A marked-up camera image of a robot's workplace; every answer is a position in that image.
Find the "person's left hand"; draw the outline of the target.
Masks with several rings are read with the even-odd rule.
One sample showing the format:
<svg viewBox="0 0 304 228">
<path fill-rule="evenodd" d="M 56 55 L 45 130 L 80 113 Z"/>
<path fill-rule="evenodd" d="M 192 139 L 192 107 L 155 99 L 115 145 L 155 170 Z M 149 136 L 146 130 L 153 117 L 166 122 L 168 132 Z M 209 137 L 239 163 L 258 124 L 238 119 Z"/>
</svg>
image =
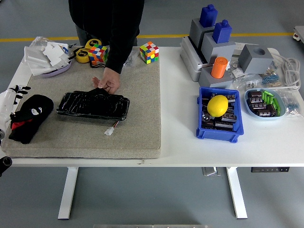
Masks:
<svg viewBox="0 0 304 228">
<path fill-rule="evenodd" d="M 115 94 L 120 87 L 120 74 L 106 67 L 102 79 L 93 77 L 92 82 L 95 88 L 103 88 L 109 94 Z"/>
</svg>

